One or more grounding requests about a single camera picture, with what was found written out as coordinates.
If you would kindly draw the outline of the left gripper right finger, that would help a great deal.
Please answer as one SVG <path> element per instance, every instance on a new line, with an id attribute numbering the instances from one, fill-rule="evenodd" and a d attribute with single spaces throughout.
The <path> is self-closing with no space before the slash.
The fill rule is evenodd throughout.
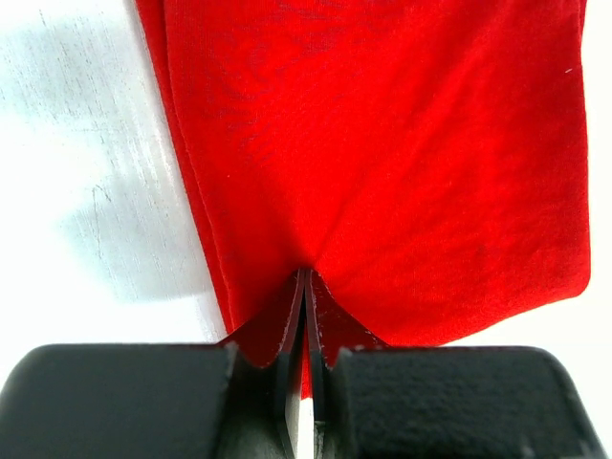
<path id="1" fill-rule="evenodd" d="M 566 369 L 534 347 L 393 347 L 305 274 L 319 458 L 602 458 Z"/>

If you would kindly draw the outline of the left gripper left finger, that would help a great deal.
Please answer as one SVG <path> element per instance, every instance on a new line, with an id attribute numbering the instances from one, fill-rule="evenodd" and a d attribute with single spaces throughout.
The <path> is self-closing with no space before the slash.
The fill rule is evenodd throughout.
<path id="1" fill-rule="evenodd" d="M 225 339 L 50 344 L 1 392 L 5 458 L 292 458 L 304 274 Z"/>

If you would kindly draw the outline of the red t shirt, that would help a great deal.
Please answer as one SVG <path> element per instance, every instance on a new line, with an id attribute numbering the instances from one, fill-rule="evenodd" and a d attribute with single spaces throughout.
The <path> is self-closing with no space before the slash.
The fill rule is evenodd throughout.
<path id="1" fill-rule="evenodd" d="M 296 270 L 441 345 L 591 271 L 582 1 L 141 1 L 224 325 Z"/>

